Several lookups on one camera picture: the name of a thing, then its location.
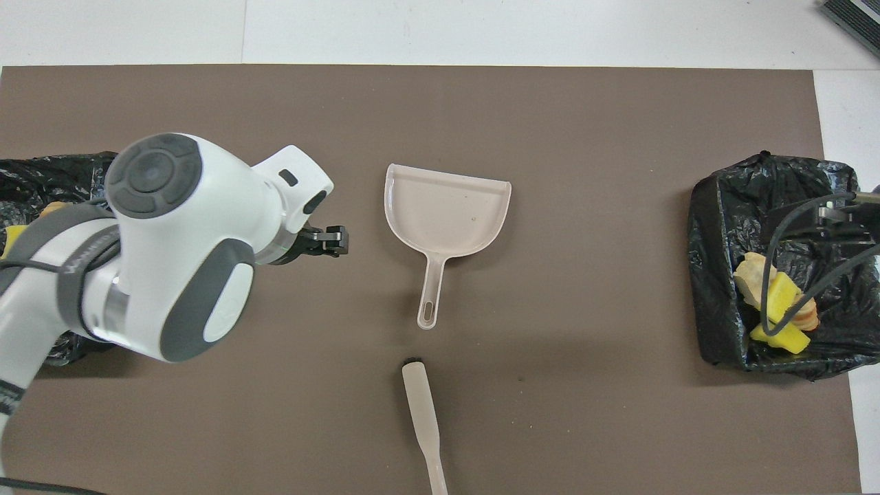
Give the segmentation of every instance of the yellow sponge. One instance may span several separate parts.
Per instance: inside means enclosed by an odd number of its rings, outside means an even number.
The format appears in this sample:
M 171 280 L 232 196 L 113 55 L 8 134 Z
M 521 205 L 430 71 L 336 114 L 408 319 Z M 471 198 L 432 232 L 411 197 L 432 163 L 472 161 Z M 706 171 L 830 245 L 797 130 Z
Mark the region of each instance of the yellow sponge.
M 799 354 L 810 343 L 810 338 L 791 323 L 782 327 L 782 330 L 774 336 L 767 336 L 761 325 L 758 325 L 752 330 L 749 337 L 759 342 L 766 342 L 770 347 L 781 347 L 792 354 Z
M 785 272 L 777 273 L 767 287 L 767 318 L 772 321 L 781 320 L 800 295 L 801 290 Z
M 19 235 L 25 231 L 27 225 L 10 225 L 6 227 L 6 247 L 3 250 L 3 255 L 0 255 L 0 259 L 6 257 L 9 254 L 10 249 L 12 249 L 12 245 L 15 244 L 15 240 L 18 239 Z

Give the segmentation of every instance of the brush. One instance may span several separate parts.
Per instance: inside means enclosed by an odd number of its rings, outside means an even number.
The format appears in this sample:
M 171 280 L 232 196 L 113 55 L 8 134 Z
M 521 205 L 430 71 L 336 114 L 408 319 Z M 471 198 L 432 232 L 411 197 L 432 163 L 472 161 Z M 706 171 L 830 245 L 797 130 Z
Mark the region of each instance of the brush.
M 404 361 L 402 372 L 415 438 L 419 441 L 425 463 L 428 464 L 431 493 L 447 495 L 443 465 L 440 462 L 440 428 L 437 426 L 434 399 L 431 398 L 425 365 L 420 358 L 409 358 Z

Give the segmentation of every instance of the trash bag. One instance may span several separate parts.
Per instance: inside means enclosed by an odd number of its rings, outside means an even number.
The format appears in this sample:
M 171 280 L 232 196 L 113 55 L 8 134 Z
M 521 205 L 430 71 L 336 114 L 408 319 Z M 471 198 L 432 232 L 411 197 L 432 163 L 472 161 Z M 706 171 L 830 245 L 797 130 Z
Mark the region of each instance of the trash bag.
M 35 159 L 0 159 L 0 252 L 6 247 L 6 227 L 33 222 L 53 201 L 81 203 L 104 197 L 104 177 L 116 153 L 63 155 Z M 55 342 L 45 363 L 67 365 L 112 344 L 95 342 L 67 332 Z
M 880 360 L 880 281 L 876 258 L 840 277 L 816 297 L 821 323 L 794 355 L 753 341 L 759 312 L 737 290 L 733 271 L 745 253 L 766 254 L 761 226 L 773 208 L 831 193 L 858 191 L 843 163 L 774 156 L 763 151 L 703 179 L 693 188 L 687 220 L 688 261 L 700 354 L 744 371 L 830 378 Z M 806 290 L 846 260 L 825 243 L 785 241 L 776 268 Z

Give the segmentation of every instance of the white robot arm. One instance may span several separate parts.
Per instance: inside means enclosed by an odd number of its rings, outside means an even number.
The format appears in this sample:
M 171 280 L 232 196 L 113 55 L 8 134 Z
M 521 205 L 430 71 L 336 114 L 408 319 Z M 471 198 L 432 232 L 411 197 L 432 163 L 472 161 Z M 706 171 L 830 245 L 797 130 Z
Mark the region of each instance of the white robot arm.
M 294 146 L 249 167 L 184 134 L 130 145 L 107 172 L 113 213 L 55 211 L 0 262 L 0 435 L 65 331 L 182 361 L 229 332 L 255 264 L 346 254 L 344 227 L 307 223 L 333 186 Z

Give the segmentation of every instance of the brown surface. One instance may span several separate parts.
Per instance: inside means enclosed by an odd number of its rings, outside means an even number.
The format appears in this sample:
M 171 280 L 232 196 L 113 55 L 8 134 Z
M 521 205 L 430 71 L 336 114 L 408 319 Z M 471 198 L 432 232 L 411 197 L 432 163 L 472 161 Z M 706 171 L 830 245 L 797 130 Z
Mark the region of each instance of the brown surface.
M 698 179 L 763 149 L 821 157 L 809 72 L 4 68 L 4 157 L 165 130 L 249 163 L 300 146 L 336 183 L 314 223 L 347 225 L 351 255 L 260 269 L 239 326 L 191 362 L 115 350 L 44 373 L 7 432 L 12 475 L 427 493 L 400 378 L 418 355 L 450 493 L 858 491 L 847 378 L 701 362 L 687 278 Z M 430 332 L 423 258 L 382 210 L 391 162 L 513 183 L 495 243 L 448 265 Z

